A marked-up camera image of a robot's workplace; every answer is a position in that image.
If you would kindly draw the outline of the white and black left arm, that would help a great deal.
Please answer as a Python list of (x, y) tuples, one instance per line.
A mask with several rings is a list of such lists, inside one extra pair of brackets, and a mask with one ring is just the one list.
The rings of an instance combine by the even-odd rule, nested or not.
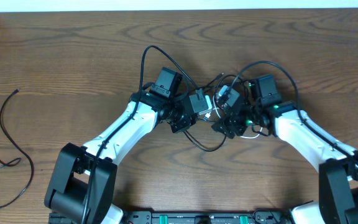
[(173, 133), (195, 123), (187, 98), (175, 94), (183, 75), (162, 68), (157, 81), (141, 88), (120, 117), (82, 146), (72, 143), (60, 151), (44, 205), (75, 223), (120, 223), (124, 212), (113, 205), (117, 167), (134, 145), (159, 123), (168, 122)]

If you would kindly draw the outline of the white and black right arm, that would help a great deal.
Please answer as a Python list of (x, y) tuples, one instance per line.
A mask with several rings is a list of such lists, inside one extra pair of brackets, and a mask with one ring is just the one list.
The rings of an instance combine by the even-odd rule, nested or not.
[(250, 80), (243, 95), (223, 85), (213, 100), (224, 111), (215, 131), (232, 139), (259, 126), (266, 136), (294, 147), (317, 171), (319, 200), (291, 208), (292, 223), (358, 223), (358, 150), (323, 130), (294, 102), (283, 101), (273, 76)]

